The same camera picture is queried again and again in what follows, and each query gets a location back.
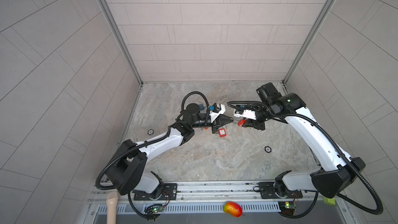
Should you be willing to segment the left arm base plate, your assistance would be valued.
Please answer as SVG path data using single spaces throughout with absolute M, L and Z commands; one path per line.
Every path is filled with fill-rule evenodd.
M 176 200 L 177 195 L 176 183 L 160 184 L 153 193 L 146 193 L 144 191 L 134 191 L 134 201 L 166 201 Z

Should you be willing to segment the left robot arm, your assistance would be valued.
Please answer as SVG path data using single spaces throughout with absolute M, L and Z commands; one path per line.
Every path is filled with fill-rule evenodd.
M 113 184 L 105 190 L 116 189 L 124 196 L 133 191 L 146 193 L 157 199 L 163 191 L 164 182 L 154 172 L 145 173 L 146 164 L 164 152 L 179 147 L 189 141 L 195 133 L 195 128 L 211 128 L 217 133 L 234 119 L 226 116 L 226 107 L 216 103 L 200 112 L 198 104 L 191 103 L 183 109 L 175 123 L 167 128 L 167 132 L 143 142 L 126 140 L 121 144 L 106 167 L 105 175 Z

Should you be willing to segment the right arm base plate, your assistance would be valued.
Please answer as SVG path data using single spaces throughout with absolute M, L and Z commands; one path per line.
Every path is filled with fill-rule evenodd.
M 283 186 L 276 186 L 274 181 L 264 181 L 258 183 L 258 191 L 262 199 L 301 199 L 301 191 L 290 191 Z

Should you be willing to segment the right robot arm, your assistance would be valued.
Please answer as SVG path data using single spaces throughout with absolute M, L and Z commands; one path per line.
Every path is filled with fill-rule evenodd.
M 265 122 L 276 120 L 291 125 L 313 152 L 318 168 L 312 171 L 285 171 L 275 178 L 276 192 L 305 190 L 333 198 L 351 185 L 365 168 L 364 161 L 352 157 L 336 144 L 315 120 L 304 101 L 295 93 L 282 95 L 272 83 L 257 89 L 260 101 L 229 103 L 238 124 L 265 129 Z

